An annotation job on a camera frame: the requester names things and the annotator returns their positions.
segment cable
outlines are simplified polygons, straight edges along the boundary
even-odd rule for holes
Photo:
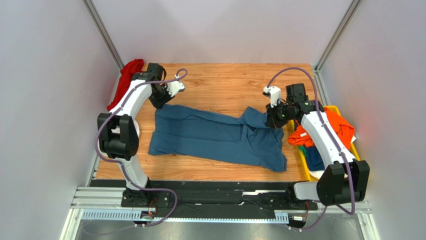
[[[307,72],[305,69],[297,67],[297,66],[292,66],[292,67],[287,67],[284,68],[283,70],[277,72],[269,81],[269,83],[267,84],[267,87],[269,88],[270,85],[272,84],[272,82],[275,80],[276,77],[278,77],[278,75],[282,74],[283,72],[286,72],[288,70],[299,70],[302,71],[304,74],[307,75],[307,77],[309,78],[312,86],[313,86],[313,94],[315,95],[315,108],[316,108],[316,113],[318,114],[319,120],[321,121],[322,126],[324,127],[325,131],[327,132],[328,136],[331,138],[332,142],[334,143],[334,145],[336,146],[337,150],[339,151],[343,161],[344,161],[344,165],[346,167],[346,171],[347,171],[347,178],[349,180],[349,192],[350,192],[350,202],[351,202],[351,211],[346,210],[344,207],[342,207],[341,205],[337,205],[340,209],[342,209],[345,213],[349,214],[349,215],[353,215],[355,213],[355,192],[354,192],[354,183],[352,182],[352,173],[351,173],[351,168],[349,166],[349,161],[346,158],[346,155],[342,152],[342,148],[339,146],[337,140],[334,138],[332,132],[330,131],[329,127],[325,124],[325,121],[323,119],[323,116],[321,114],[320,111],[320,106],[319,106],[319,102],[318,102],[318,94],[317,94],[317,86],[315,85],[315,81],[312,78],[312,76],[309,74],[309,72]],[[323,218],[324,213],[326,212],[327,206],[324,208],[324,211],[322,212],[321,216],[319,217],[319,219],[310,227],[307,228],[299,228],[299,231],[307,231],[312,229],[313,227],[315,227],[318,222]]]
[[[286,101],[286,100],[284,100],[284,99],[282,99],[282,98],[278,98],[278,100],[276,101],[276,103],[278,103],[278,101],[279,101],[279,100],[281,100],[281,101],[282,101],[282,103],[284,103],[284,104],[285,104],[285,103],[287,103],[287,101]]]
[[[304,220],[308,221],[308,214],[309,214],[309,203],[307,201],[304,202],[304,205],[306,206],[306,212],[302,216],[306,217]]]
[[[184,75],[182,75],[182,76],[179,76],[179,73],[181,72],[181,71],[184,71],[185,72],[185,74]],[[121,162],[120,160],[114,160],[114,159],[109,159],[109,158],[106,158],[104,155],[102,155],[102,153],[101,153],[101,151],[99,150],[99,147],[98,147],[98,142],[99,142],[99,137],[101,136],[101,132],[102,132],[102,130],[105,128],[105,126],[107,125],[107,123],[116,115],[116,114],[118,114],[122,109],[123,109],[123,107],[124,107],[124,105],[126,104],[126,102],[129,100],[129,98],[130,98],[130,96],[132,95],[132,93],[137,89],[137,88],[139,88],[139,87],[141,87],[141,86],[143,86],[143,85],[147,85],[147,84],[164,84],[164,83],[171,83],[171,82],[174,82],[174,81],[179,81],[179,80],[181,80],[181,79],[183,79],[183,78],[185,78],[186,76],[188,75],[188,70],[186,70],[185,68],[181,68],[181,69],[179,69],[177,72],[176,72],[176,78],[175,79],[171,79],[171,80],[163,80],[163,81],[145,81],[145,82],[142,82],[142,83],[140,83],[140,84],[138,84],[138,85],[136,85],[136,86],[134,86],[134,88],[132,88],[130,91],[129,91],[129,93],[124,97],[124,99],[123,99],[123,101],[122,101],[122,104],[120,105],[120,107],[118,107],[118,109],[117,110],[115,110],[113,113],[111,113],[107,118],[106,118],[106,120],[102,123],[102,125],[100,126],[100,128],[99,128],[99,130],[97,131],[97,135],[96,135],[96,139],[95,139],[95,144],[94,144],[94,149],[95,149],[95,151],[96,151],[96,154],[100,157],[100,159],[102,159],[102,160],[104,160],[104,161],[106,161],[106,162],[108,162],[108,163],[116,163],[116,164],[119,164],[120,165],[120,168],[121,168],[121,170],[122,170],[122,172],[123,172],[123,175],[124,175],[124,177],[125,177],[125,179],[128,181],[128,182],[130,182],[130,184],[132,185],[132,186],[134,186],[135,188],[137,188],[137,189],[139,189],[139,190],[143,190],[143,191],[151,191],[151,192],[157,192],[157,191],[166,191],[166,192],[170,192],[170,193],[172,193],[173,195],[174,195],[174,204],[173,204],[173,207],[171,208],[171,210],[170,210],[170,212],[168,213],[168,214],[166,214],[166,216],[164,216],[161,220],[159,220],[159,221],[156,221],[156,222],[154,222],[154,223],[152,223],[152,224],[142,224],[142,225],[138,225],[138,226],[140,226],[140,227],[153,227],[153,226],[156,226],[156,225],[158,225],[158,224],[161,224],[162,222],[164,222],[172,213],[173,213],[173,211],[175,210],[175,208],[176,208],[176,205],[178,204],[178,195],[176,194],[176,192],[175,191],[173,191],[172,189],[168,189],[168,188],[144,188],[144,187],[141,187],[141,186],[139,186],[139,185],[137,185],[136,183],[134,183],[134,182],[132,182],[132,180],[130,179],[130,177],[129,177],[129,175],[127,174],[127,172],[126,172],[126,168],[124,167],[124,164],[123,164],[123,162]],[[120,229],[118,229],[118,230],[115,230],[115,231],[112,231],[112,232],[107,232],[107,233],[101,233],[101,234],[93,234],[93,233],[89,233],[89,232],[86,232],[83,228],[82,228],[82,231],[85,233],[85,234],[87,234],[87,235],[90,235],[90,236],[106,236],[106,235],[111,235],[111,234],[115,234],[115,233],[118,233],[118,232],[121,232],[121,231],[123,231],[123,230],[126,230],[126,229],[130,229],[130,228],[133,228],[134,227],[134,225],[131,225],[131,226],[126,226],[126,227],[123,227],[123,228],[120,228]]]
[[[165,68],[162,69],[162,74],[163,74],[162,80],[164,81],[166,79],[166,76],[167,76],[167,72],[166,72]]]
[[[154,202],[154,199],[152,199],[152,200],[151,200],[151,203],[149,203],[149,207],[148,207],[149,209],[152,207],[153,202]],[[148,215],[149,215],[149,216],[151,216],[151,217],[153,217],[153,216],[154,216],[154,215],[151,213],[151,211],[148,211]]]

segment yellow basket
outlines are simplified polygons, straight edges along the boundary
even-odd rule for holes
[[[330,106],[324,106],[325,108],[328,108],[330,111],[333,111],[337,113],[339,116],[341,116],[340,111],[337,106],[330,105]],[[289,121],[287,123],[288,132],[291,134],[295,131],[295,122],[293,120]],[[360,156],[358,155],[357,149],[355,148],[354,144],[350,144],[350,150],[349,150],[356,158],[356,160],[360,160]],[[307,181],[318,181],[315,177],[311,176],[309,174],[308,164],[306,163],[306,158],[303,155],[303,152],[299,149],[297,149],[297,156],[300,159],[300,163],[302,164],[303,168],[303,175],[304,179]]]

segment white wall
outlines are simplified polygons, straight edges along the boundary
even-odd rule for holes
[[[383,240],[426,239],[426,1],[364,0],[322,73],[356,128]]]
[[[56,240],[118,68],[81,0],[0,4],[0,233]]]
[[[351,0],[94,0],[124,63],[316,64]]]

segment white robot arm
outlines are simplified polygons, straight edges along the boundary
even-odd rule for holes
[[[370,173],[367,162],[357,161],[345,148],[330,125],[323,106],[319,102],[316,106],[315,101],[308,100],[303,83],[287,86],[286,92],[286,101],[278,101],[281,99],[278,87],[264,88],[263,94],[271,100],[266,106],[266,126],[281,128],[289,120],[298,121],[312,138],[325,166],[325,172],[319,181],[294,182],[290,185],[288,191],[292,196],[291,201],[313,200],[330,206],[350,203],[351,195],[355,202],[362,201]]]
[[[99,148],[113,159],[118,161],[121,172],[125,176],[126,186],[131,190],[139,190],[135,185],[145,188],[149,183],[147,175],[141,168],[137,151],[139,148],[139,126],[134,120],[144,102],[149,98],[158,109],[185,90],[179,80],[164,81],[164,83],[143,84],[157,82],[161,79],[164,69],[157,63],[150,63],[146,72],[138,72],[133,76],[130,87],[109,113],[98,116],[98,128],[113,113],[114,117],[102,129],[99,136]]]

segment wooden table surface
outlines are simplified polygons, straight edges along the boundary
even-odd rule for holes
[[[185,91],[179,93],[168,104],[179,104],[233,117],[240,117],[249,106],[261,112],[266,111],[265,105],[269,103],[269,99],[262,95],[263,88],[278,71],[287,67],[300,67],[312,75],[309,64],[164,63],[161,65],[167,71],[167,79],[171,79],[180,68],[188,70],[187,77],[182,80],[186,87]],[[312,84],[301,71],[286,71],[277,77],[272,85],[281,88],[285,99],[285,86],[295,83],[304,83],[309,99],[314,99]],[[137,156],[143,171],[151,180],[288,182],[304,179],[296,148],[287,142],[289,133],[285,126],[282,128],[284,130],[282,152],[287,157],[287,171],[273,172],[261,166],[227,163],[194,156],[148,155],[151,136],[155,130],[154,114],[155,108],[147,100],[136,117],[141,132]],[[101,161],[96,178],[124,177],[117,164]]]

